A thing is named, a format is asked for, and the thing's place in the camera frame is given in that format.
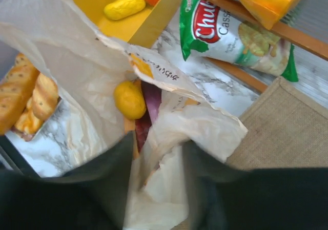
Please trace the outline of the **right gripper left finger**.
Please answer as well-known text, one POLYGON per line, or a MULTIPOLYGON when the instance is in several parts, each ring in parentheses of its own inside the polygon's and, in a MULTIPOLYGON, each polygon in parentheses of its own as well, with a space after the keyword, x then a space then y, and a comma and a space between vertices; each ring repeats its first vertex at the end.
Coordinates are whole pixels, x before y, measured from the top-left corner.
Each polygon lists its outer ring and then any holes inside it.
POLYGON ((7 138, 1 155, 1 229, 122 229, 134 134, 59 177, 40 177, 7 138))

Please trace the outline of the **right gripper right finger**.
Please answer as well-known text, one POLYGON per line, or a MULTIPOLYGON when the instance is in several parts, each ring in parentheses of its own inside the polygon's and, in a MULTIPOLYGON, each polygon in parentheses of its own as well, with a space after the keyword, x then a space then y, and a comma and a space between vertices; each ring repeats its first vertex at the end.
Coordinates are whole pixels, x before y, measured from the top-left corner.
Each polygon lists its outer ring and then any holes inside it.
POLYGON ((327 168, 232 168, 182 145, 190 229, 327 229, 327 168))

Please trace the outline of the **burlap tote bag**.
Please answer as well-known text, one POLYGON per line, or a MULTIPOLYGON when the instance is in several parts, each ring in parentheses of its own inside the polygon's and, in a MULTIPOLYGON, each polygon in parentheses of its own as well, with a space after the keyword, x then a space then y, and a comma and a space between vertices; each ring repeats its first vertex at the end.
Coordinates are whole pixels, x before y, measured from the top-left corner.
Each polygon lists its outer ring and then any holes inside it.
POLYGON ((282 77, 241 115, 248 129, 227 159, 238 169, 327 166, 327 109, 282 77))

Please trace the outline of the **small yellow potato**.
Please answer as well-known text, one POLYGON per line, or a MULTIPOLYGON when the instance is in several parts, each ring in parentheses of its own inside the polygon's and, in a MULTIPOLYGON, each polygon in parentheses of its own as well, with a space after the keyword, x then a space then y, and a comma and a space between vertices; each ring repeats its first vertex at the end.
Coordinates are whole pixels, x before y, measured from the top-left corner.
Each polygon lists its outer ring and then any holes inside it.
POLYGON ((123 81, 114 90, 114 101, 117 109, 129 120, 140 119, 146 112, 146 102, 141 85, 123 81))

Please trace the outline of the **orange plastic grocery bag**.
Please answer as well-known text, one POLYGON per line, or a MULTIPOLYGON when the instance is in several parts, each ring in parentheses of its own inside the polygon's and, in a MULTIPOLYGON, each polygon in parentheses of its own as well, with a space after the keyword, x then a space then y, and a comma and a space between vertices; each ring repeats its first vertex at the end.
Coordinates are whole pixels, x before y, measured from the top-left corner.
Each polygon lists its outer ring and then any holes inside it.
POLYGON ((108 38, 73 0, 2 0, 1 40, 52 78, 71 110, 68 144, 77 168, 25 180, 24 188, 87 191, 118 228, 224 229, 215 175, 247 133, 157 52, 108 38), (164 100, 139 158, 114 104, 114 88, 139 78, 164 100))

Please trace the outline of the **braided bread loaf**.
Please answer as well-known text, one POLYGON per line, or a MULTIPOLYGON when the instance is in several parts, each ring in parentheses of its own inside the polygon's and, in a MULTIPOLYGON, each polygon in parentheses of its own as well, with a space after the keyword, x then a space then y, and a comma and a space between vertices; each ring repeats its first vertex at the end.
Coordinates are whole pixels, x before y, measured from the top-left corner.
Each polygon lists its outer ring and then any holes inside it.
POLYGON ((39 74, 31 98, 14 127, 20 133, 34 135, 54 113, 59 100, 57 84, 44 74, 39 74))

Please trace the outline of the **long baguette bread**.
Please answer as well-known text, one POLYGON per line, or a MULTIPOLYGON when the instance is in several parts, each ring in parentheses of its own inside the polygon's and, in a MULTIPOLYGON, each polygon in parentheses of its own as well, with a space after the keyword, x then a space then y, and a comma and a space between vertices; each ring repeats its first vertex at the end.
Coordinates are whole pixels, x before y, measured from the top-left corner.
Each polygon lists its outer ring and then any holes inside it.
POLYGON ((1 135, 10 130, 22 115, 35 87, 39 70, 22 53, 1 83, 1 135))

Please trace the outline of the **green white Chulz chips bag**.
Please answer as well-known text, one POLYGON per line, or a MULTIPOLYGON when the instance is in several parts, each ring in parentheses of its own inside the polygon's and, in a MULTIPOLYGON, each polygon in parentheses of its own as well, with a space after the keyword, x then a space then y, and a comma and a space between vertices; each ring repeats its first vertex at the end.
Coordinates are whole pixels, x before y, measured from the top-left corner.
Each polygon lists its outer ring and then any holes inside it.
POLYGON ((180 46, 184 60, 209 57, 298 81, 294 46, 287 40, 205 0, 182 0, 180 46))

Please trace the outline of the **wooden shelf rack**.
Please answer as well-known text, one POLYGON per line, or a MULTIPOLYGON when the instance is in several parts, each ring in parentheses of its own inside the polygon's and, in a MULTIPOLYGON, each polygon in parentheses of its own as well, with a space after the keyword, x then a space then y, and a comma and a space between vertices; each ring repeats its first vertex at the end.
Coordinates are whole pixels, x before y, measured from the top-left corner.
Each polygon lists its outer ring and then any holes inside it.
MULTIPOLYGON (((235 17, 254 25, 261 23, 237 0, 207 0, 227 9, 235 17)), ((300 48, 304 66, 317 68, 316 75, 327 78, 327 0, 302 0, 276 22, 269 32, 300 48)))

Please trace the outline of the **yellow plastic bin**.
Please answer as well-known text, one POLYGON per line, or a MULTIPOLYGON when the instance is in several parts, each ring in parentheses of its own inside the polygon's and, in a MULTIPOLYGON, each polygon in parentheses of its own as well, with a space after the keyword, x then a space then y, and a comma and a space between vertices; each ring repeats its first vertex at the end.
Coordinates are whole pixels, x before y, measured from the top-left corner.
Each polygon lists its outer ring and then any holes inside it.
POLYGON ((181 0, 74 0, 106 36, 150 48, 181 0))

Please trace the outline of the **yellow lemon squash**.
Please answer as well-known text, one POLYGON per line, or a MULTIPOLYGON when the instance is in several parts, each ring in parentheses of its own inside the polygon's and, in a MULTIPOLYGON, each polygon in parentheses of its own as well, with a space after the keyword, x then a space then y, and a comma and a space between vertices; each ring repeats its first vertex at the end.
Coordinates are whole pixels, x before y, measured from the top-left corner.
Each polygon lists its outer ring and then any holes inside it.
POLYGON ((121 20, 142 11, 145 0, 116 0, 104 7, 104 14, 110 20, 121 20))

